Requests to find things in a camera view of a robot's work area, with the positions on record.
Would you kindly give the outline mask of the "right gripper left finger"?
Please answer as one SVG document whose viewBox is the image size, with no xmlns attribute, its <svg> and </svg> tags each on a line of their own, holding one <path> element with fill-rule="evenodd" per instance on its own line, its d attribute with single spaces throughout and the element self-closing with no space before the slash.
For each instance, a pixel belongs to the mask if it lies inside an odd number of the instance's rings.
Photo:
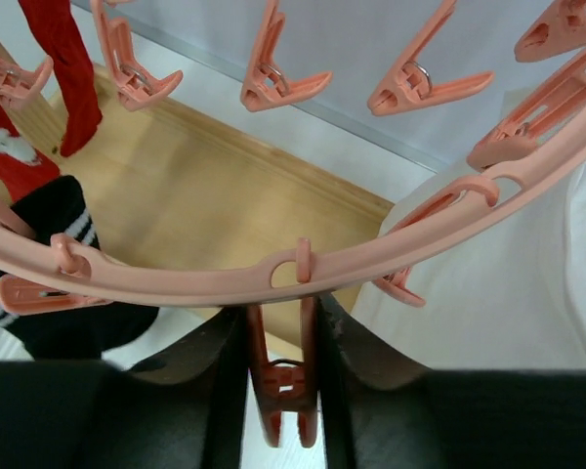
<svg viewBox="0 0 586 469">
<path fill-rule="evenodd" d="M 127 370 L 0 362 L 0 468 L 236 468 L 247 321 L 216 316 Z"/>
</svg>

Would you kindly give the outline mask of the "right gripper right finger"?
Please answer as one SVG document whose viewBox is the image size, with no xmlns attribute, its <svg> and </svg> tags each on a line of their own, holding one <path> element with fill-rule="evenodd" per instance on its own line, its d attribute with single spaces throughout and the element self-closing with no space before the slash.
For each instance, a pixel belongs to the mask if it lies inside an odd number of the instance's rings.
<svg viewBox="0 0 586 469">
<path fill-rule="evenodd" d="M 315 310 L 328 467 L 586 468 L 586 370 L 432 369 Z"/>
</svg>

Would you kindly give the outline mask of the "pink round clip hanger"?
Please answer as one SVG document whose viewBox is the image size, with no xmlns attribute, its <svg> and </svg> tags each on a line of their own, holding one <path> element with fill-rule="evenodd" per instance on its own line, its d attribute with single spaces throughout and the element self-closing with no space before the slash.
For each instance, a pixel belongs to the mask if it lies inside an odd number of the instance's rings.
<svg viewBox="0 0 586 469">
<path fill-rule="evenodd" d="M 133 266 L 245 266 L 307 236 L 323 252 L 384 244 L 418 256 L 437 228 L 459 235 L 473 217 L 460 199 L 403 235 L 397 222 L 470 169 L 459 164 L 423 178 L 390 177 L 403 198 L 386 205 L 370 192 L 224 123 L 178 105 L 123 115 L 103 98 L 105 123 L 63 170 L 82 185 L 102 247 Z M 401 304 L 377 287 L 338 298 L 373 333 L 437 368 L 586 369 L 586 108 L 536 154 L 532 182 L 565 175 L 517 211 L 527 186 L 495 175 L 498 203 L 477 233 L 421 260 L 412 283 L 427 303 Z"/>
</svg>

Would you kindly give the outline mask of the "white hanging cloth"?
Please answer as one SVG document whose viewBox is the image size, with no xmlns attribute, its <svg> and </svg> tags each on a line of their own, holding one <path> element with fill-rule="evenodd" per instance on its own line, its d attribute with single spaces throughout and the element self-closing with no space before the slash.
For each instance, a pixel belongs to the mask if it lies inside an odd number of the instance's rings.
<svg viewBox="0 0 586 469">
<path fill-rule="evenodd" d="M 414 267 L 402 304 L 372 284 L 368 329 L 433 368 L 586 368 L 586 162 L 499 224 Z"/>
</svg>

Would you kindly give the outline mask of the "wooden clothes rack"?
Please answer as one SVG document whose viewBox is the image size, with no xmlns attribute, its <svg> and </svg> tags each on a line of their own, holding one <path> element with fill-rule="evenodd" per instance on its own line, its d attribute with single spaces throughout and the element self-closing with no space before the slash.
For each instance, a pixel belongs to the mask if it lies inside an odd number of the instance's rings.
<svg viewBox="0 0 586 469">
<path fill-rule="evenodd" d="M 140 268 L 248 266 L 301 237 L 333 251 L 374 237 L 391 203 L 191 107 L 129 112 L 103 72 L 104 119 L 61 169 L 81 185 L 102 252 Z"/>
</svg>

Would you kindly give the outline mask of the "black sock white stripes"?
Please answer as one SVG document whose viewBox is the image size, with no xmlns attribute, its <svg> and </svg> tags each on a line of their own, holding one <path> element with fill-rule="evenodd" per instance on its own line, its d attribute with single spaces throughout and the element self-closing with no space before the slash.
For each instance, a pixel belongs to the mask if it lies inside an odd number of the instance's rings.
<svg viewBox="0 0 586 469">
<path fill-rule="evenodd" d="M 31 192 L 11 209 L 48 245 L 65 234 L 83 245 L 100 247 L 80 183 L 72 176 Z M 0 278 L 5 275 L 0 271 Z M 8 303 L 0 304 L 0 327 L 18 338 L 36 360 L 99 360 L 103 353 L 143 336 L 159 309 L 69 294 L 26 280 L 7 279 Z"/>
</svg>

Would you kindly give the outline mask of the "red sock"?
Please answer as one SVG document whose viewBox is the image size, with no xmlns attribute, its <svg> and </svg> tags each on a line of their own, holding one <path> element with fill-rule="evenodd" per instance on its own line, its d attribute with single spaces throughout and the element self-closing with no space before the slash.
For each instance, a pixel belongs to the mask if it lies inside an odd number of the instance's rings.
<svg viewBox="0 0 586 469">
<path fill-rule="evenodd" d="M 102 122 L 93 64 L 68 0 L 20 0 L 30 31 L 53 62 L 67 111 L 60 154 L 69 157 L 94 137 Z"/>
<path fill-rule="evenodd" d="M 16 202 L 61 175 L 59 167 L 33 147 L 0 106 L 0 181 Z"/>
</svg>

